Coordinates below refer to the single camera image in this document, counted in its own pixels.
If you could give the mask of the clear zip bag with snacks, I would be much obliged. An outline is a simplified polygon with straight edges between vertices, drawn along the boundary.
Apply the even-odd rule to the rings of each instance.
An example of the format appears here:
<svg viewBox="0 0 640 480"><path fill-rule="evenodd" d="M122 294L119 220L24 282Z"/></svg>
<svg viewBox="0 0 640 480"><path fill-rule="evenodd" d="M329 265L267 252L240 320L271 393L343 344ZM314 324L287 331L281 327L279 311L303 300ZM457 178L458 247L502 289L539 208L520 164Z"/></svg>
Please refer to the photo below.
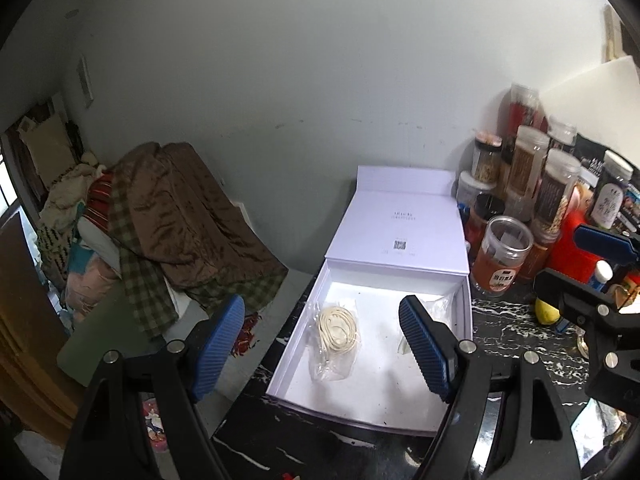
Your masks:
<svg viewBox="0 0 640 480"><path fill-rule="evenodd" d="M399 326L408 348L419 359L446 361L454 354L457 337L442 300L422 301L405 296L398 308Z"/></svg>

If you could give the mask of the bag of cream rope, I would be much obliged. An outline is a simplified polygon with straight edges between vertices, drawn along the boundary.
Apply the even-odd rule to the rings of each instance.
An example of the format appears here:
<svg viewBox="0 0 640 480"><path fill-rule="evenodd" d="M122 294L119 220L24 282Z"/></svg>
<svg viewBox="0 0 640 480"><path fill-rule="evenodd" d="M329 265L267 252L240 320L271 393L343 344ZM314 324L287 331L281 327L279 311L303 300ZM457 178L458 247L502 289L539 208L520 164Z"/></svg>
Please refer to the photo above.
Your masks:
<svg viewBox="0 0 640 480"><path fill-rule="evenodd" d="M336 382L352 374L358 348L356 316L339 304L312 305L308 325L309 371L316 382Z"/></svg>

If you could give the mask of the blue effervescent tablet tube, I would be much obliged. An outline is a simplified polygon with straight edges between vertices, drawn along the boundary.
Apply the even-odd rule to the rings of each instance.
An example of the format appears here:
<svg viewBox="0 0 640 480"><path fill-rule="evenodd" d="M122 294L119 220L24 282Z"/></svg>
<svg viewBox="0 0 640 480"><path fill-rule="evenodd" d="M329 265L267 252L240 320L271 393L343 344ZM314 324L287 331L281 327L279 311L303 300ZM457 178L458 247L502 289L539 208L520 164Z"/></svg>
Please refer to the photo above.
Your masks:
<svg viewBox="0 0 640 480"><path fill-rule="evenodd" d="M613 277L613 270L605 260L599 260L586 283L588 290L574 287L562 296L562 315L555 330L563 333L570 324L585 328L597 310L597 294L602 294L604 285Z"/></svg>

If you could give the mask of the yellow lemon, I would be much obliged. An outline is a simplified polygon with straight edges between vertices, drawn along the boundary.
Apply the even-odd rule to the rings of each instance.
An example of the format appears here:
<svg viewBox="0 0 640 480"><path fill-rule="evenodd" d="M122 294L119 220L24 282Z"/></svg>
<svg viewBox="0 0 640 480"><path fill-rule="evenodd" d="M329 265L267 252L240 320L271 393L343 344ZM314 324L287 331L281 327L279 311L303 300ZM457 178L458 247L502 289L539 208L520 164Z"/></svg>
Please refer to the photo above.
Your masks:
<svg viewBox="0 0 640 480"><path fill-rule="evenodd" d="M552 307L551 304L539 298L535 301L535 315L537 321L543 326L551 326L561 317L561 313L556 307Z"/></svg>

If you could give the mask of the dark jar white label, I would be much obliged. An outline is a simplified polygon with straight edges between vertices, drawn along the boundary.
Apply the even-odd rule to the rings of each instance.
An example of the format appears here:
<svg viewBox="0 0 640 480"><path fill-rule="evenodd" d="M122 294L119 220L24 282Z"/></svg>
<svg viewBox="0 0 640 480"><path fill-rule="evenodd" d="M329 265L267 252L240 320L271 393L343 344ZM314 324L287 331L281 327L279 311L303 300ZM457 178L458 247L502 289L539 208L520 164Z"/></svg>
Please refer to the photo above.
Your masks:
<svg viewBox="0 0 640 480"><path fill-rule="evenodd" d="M634 174L634 167L619 154L606 150L603 165L588 211L592 226L609 230L623 205L626 189Z"/></svg>

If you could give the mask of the red canister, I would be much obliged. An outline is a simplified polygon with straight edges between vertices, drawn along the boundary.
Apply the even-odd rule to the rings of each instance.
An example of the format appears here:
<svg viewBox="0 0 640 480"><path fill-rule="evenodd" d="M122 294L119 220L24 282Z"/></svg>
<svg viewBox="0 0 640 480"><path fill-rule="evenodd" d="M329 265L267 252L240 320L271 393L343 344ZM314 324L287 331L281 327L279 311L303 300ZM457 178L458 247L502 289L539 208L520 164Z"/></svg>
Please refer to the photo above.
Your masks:
<svg viewBox="0 0 640 480"><path fill-rule="evenodd" d="M569 212L560 229L559 238L549 249L546 267L558 271L575 281L586 284L600 258L577 247L574 232L586 224L585 213L579 209Z"/></svg>

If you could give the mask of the trash bin with pink bag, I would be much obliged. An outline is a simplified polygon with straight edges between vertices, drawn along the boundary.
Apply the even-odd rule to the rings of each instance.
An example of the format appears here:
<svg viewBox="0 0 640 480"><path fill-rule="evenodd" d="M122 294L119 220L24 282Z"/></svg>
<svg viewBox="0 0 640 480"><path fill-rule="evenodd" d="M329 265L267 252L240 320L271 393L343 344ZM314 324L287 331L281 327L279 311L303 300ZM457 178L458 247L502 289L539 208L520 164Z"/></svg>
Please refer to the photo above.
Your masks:
<svg viewBox="0 0 640 480"><path fill-rule="evenodd" d="M167 452L166 434L160 418L160 409L155 398L150 396L142 400L142 414L153 451L157 453Z"/></svg>

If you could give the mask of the tall jar grain contents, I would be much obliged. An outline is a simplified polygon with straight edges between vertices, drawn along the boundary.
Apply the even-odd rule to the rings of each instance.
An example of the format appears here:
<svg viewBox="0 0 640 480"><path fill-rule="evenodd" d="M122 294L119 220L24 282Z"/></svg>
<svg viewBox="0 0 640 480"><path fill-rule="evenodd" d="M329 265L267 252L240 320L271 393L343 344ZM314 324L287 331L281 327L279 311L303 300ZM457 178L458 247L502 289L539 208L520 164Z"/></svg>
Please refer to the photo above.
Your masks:
<svg viewBox="0 0 640 480"><path fill-rule="evenodd" d="M579 160L558 148L547 156L534 206L534 226L545 236L557 236L580 170Z"/></svg>

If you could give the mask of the wooden folding boards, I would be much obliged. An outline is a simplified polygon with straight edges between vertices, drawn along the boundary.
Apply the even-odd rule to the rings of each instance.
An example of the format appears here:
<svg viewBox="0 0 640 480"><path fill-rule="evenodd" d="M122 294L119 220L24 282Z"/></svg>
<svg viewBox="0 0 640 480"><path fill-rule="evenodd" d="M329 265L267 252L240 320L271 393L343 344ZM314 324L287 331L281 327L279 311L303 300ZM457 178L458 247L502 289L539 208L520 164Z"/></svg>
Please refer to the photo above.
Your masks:
<svg viewBox="0 0 640 480"><path fill-rule="evenodd" d="M1 401L27 428L65 448L85 388L56 362L66 335L18 214L1 228L0 264Z"/></svg>

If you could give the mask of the black stand-up pouch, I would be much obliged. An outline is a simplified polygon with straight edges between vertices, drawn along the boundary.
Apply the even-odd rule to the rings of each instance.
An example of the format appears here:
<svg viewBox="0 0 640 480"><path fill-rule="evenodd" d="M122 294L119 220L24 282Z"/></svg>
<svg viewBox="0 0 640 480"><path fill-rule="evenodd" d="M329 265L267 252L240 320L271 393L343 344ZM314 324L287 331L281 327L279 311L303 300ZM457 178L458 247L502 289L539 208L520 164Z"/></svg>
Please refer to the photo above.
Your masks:
<svg viewBox="0 0 640 480"><path fill-rule="evenodd" d="M606 150L611 149L578 134L574 154L589 172L589 185L593 194L600 178ZM639 169L631 162L629 163L634 167L634 174L626 189L623 205L620 207L612 228L609 229L609 231L615 231L620 234L639 233ZM593 200L593 194L587 207L587 216Z"/></svg>

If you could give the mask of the clear jar orange label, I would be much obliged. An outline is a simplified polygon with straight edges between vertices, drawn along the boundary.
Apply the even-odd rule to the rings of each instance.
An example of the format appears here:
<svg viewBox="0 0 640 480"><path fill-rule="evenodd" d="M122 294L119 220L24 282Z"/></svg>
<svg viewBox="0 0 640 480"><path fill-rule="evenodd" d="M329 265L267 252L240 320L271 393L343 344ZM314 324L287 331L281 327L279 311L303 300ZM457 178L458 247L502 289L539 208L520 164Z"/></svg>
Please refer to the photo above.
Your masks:
<svg viewBox="0 0 640 480"><path fill-rule="evenodd" d="M472 265L471 284L487 297L502 296L513 284L533 244L533 233L520 220L492 218Z"/></svg>

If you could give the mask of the green sofa cushion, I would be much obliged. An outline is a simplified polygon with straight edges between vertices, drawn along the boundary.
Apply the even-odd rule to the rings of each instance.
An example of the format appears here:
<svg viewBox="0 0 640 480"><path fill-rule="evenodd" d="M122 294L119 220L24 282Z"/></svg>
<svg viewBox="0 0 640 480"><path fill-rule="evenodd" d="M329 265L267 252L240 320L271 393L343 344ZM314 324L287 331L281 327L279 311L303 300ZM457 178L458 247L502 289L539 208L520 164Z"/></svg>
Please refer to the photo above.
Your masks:
<svg viewBox="0 0 640 480"><path fill-rule="evenodd" d="M117 350L126 358L142 356L153 344L134 320L134 308L122 284L105 297L76 326L58 352L56 362L64 374L88 387L104 354Z"/></svg>

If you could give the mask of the tall jar brown contents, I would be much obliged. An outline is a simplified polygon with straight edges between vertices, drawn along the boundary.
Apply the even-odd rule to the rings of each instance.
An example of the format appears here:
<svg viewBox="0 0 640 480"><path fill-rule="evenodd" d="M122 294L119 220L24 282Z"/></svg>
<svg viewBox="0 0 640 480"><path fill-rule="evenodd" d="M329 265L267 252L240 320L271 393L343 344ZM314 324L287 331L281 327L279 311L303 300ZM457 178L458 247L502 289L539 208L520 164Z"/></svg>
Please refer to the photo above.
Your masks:
<svg viewBox="0 0 640 480"><path fill-rule="evenodd" d="M508 190L521 197L532 197L547 155L549 137L540 130L519 126L516 135Z"/></svg>

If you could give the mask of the green plaid cloth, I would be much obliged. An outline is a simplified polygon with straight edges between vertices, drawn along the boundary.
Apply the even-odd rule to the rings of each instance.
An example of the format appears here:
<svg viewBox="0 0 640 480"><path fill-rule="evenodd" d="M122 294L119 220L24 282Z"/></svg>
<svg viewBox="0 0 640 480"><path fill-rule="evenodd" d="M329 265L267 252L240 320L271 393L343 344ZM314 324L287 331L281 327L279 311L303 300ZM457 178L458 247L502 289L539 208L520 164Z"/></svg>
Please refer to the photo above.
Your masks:
<svg viewBox="0 0 640 480"><path fill-rule="evenodd" d="M120 275L126 298L134 308L134 320L150 339L165 333L178 321L160 267L142 254L129 208L125 178L114 172L108 234L118 247Z"/></svg>

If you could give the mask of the small jar pink lid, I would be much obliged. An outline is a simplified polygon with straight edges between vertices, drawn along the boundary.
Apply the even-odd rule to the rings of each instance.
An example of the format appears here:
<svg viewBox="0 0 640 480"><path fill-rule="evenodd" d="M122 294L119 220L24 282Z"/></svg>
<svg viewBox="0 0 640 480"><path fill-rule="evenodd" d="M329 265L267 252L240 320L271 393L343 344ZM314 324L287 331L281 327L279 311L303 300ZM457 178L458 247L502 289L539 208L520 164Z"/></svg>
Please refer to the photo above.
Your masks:
<svg viewBox="0 0 640 480"><path fill-rule="evenodd" d="M480 131L474 138L471 174L480 182L493 184L499 177L502 139L488 131Z"/></svg>

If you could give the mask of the white open gift box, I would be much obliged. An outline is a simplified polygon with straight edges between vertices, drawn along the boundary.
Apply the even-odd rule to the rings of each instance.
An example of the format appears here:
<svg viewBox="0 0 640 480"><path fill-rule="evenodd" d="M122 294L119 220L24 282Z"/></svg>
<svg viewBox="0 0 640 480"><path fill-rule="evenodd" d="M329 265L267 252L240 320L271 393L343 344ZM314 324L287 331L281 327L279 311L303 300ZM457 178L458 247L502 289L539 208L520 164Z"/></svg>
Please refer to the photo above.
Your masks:
<svg viewBox="0 0 640 480"><path fill-rule="evenodd" d="M452 171L361 166L356 192L270 380L270 398L326 419L398 434L436 434L446 404L428 390L405 344L400 300L442 300L459 339L473 336L468 253ZM312 305L356 316L352 374L316 382L309 371Z"/></svg>

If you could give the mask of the tall jar red contents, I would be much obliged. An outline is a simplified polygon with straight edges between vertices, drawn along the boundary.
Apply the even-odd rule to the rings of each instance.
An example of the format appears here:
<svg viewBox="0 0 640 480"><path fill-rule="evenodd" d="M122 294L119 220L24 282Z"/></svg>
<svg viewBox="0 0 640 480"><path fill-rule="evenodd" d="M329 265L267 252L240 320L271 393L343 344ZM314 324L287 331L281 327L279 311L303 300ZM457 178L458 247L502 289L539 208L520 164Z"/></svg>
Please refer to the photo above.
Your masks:
<svg viewBox="0 0 640 480"><path fill-rule="evenodd" d="M539 91L522 84L511 84L506 137L515 138L521 126L540 129L543 123Z"/></svg>

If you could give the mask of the pile of clothes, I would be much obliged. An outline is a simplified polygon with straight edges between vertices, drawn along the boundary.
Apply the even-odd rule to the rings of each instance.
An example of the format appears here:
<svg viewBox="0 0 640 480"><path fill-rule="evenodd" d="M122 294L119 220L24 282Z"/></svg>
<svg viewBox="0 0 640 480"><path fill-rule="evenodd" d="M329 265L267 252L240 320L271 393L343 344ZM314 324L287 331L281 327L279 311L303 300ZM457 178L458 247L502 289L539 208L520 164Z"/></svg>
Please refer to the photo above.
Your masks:
<svg viewBox="0 0 640 480"><path fill-rule="evenodd" d="M82 162L54 180L40 211L41 267L76 323L120 279L118 249L108 235L112 180L111 170Z"/></svg>

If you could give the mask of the wall switch plate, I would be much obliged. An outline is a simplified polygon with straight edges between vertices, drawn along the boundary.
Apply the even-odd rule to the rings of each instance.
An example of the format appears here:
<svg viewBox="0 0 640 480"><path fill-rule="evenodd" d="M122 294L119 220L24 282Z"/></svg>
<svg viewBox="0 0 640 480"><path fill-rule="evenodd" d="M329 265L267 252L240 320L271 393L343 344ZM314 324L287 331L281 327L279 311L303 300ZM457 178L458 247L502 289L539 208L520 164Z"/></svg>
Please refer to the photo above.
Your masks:
<svg viewBox="0 0 640 480"><path fill-rule="evenodd" d="M83 55L78 58L76 73L78 76L82 98L84 99L85 108L89 108L94 101L94 95L91 87L88 64L86 58Z"/></svg>

